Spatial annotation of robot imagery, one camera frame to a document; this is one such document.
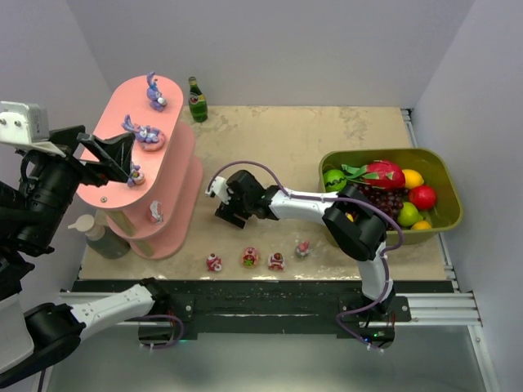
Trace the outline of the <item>small purple bunny cupcake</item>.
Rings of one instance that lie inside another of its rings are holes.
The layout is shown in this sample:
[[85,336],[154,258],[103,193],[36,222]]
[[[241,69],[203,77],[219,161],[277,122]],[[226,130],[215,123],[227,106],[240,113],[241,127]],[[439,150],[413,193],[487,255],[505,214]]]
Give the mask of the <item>small purple bunny cupcake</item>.
[[141,166],[135,163],[130,163],[130,174],[127,178],[127,186],[134,187],[142,185],[145,182],[145,174],[141,170]]

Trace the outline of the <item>purple bunny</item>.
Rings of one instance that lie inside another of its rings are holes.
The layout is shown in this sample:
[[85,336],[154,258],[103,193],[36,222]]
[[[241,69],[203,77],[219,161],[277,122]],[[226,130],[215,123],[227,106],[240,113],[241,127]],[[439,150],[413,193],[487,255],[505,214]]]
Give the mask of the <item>purple bunny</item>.
[[161,130],[149,125],[136,124],[129,114],[124,117],[122,128],[135,135],[135,142],[145,152],[157,152],[164,147],[166,136]]

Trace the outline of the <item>purple bunny figure toy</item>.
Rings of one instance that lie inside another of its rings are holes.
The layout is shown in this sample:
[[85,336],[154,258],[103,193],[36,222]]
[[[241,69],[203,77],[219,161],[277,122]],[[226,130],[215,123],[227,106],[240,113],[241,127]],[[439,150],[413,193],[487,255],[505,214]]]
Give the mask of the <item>purple bunny figure toy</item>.
[[146,82],[148,84],[146,96],[150,101],[150,107],[158,112],[163,112],[167,105],[167,100],[163,97],[163,94],[158,89],[157,79],[155,78],[154,71],[149,72],[146,75]]

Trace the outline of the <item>pink bunny figure toy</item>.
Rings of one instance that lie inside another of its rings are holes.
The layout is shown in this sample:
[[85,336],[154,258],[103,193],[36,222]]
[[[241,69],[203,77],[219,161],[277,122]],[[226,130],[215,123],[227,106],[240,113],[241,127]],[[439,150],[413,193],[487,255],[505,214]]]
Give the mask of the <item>pink bunny figure toy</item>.
[[297,257],[304,258],[310,254],[310,242],[304,241],[296,246],[295,252]]

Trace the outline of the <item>pink white cake toy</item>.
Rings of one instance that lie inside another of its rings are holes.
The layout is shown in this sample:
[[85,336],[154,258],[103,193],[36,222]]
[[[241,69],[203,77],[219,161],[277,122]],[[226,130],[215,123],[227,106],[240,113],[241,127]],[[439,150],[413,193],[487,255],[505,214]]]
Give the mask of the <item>pink white cake toy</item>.
[[163,207],[161,202],[154,200],[150,204],[148,217],[150,222],[154,225],[163,223]]

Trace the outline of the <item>pink round cake toy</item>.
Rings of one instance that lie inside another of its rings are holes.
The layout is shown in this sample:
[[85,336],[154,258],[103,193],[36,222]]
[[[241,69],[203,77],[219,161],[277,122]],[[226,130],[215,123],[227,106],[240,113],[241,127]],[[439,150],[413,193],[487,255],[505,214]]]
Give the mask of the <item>pink round cake toy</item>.
[[241,265],[244,268],[255,268],[258,265],[259,255],[255,247],[246,247],[241,258]]

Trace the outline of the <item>strawberry cake toy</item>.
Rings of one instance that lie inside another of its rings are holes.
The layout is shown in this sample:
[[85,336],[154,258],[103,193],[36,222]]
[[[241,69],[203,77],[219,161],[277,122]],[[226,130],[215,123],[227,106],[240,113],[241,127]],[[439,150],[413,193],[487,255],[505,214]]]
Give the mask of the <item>strawberry cake toy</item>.
[[283,255],[280,252],[273,253],[268,258],[268,269],[269,270],[284,270],[286,264]]

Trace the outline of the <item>red white cake toy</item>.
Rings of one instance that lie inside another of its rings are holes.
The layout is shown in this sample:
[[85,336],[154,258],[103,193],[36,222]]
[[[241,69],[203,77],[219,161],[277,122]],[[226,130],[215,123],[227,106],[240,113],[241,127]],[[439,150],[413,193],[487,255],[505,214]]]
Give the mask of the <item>red white cake toy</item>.
[[220,272],[222,270],[221,258],[218,257],[215,253],[211,253],[208,256],[206,265],[208,267],[208,271],[211,272]]

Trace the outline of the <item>green soap dispenser bottle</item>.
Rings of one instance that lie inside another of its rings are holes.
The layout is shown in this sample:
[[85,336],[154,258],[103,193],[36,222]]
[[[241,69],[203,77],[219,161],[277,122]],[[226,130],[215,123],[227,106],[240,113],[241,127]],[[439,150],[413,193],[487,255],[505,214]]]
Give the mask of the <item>green soap dispenser bottle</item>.
[[75,229],[85,235],[87,245],[105,259],[118,259],[131,250],[130,244],[119,237],[109,226],[96,222],[91,215],[80,216],[68,229]]

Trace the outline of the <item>pink dragon fruit toy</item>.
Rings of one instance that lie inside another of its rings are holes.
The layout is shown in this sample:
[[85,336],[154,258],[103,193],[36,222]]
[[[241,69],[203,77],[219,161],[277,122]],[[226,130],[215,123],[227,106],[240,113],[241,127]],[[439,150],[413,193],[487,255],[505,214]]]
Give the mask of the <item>pink dragon fruit toy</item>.
[[406,179],[402,169],[388,160],[374,160],[361,167],[341,165],[346,178],[361,185],[376,189],[394,190],[405,187]]

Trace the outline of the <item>purple grape bunch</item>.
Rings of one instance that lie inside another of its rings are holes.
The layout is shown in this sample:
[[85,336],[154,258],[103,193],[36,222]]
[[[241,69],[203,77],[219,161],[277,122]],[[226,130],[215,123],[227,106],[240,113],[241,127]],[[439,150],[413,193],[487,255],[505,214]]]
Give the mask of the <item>purple grape bunch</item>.
[[392,217],[398,225],[404,228],[410,227],[410,225],[400,223],[400,213],[408,198],[409,190],[407,188],[383,190],[355,182],[351,182],[351,186],[356,187],[371,204]]

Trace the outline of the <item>yellow lemon toy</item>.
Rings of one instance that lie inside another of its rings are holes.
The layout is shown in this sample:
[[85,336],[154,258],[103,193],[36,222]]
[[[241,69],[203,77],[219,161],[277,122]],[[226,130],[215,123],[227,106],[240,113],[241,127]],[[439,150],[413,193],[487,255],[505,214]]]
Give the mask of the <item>yellow lemon toy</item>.
[[412,169],[404,169],[402,172],[405,177],[405,187],[407,189],[414,189],[424,185],[425,181],[419,172]]

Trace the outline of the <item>orange fruit toy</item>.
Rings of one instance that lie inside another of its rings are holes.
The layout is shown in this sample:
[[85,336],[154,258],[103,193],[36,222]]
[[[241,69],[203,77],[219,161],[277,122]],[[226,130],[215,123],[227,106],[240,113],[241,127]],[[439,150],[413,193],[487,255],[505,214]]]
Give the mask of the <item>orange fruit toy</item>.
[[427,220],[421,220],[411,226],[411,230],[427,230],[431,229],[431,223]]

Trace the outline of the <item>olive green plastic bin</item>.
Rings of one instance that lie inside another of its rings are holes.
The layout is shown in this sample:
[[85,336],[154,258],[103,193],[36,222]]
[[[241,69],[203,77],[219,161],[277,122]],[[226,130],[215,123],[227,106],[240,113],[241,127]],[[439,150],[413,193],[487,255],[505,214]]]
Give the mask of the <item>olive green plastic bin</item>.
[[319,171],[324,174],[329,169],[340,169],[343,164],[362,166],[376,159],[386,159],[403,169],[419,172],[425,184],[436,191],[435,206],[421,215],[431,224],[430,229],[405,229],[405,243],[414,245],[427,241],[440,232],[456,227],[463,218],[462,204],[454,189],[445,162],[436,153],[424,148],[403,149],[363,149],[352,151],[333,151],[320,161]]

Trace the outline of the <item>aluminium rail frame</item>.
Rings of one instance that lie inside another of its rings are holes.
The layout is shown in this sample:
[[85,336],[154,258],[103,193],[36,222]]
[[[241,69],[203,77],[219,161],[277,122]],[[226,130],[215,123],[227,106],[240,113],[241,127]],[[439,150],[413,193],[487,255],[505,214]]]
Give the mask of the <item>aluminium rail frame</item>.
[[452,293],[408,294],[411,322],[420,326],[481,327],[481,316],[472,292],[461,292],[445,239],[436,235],[442,257],[446,282],[451,283]]

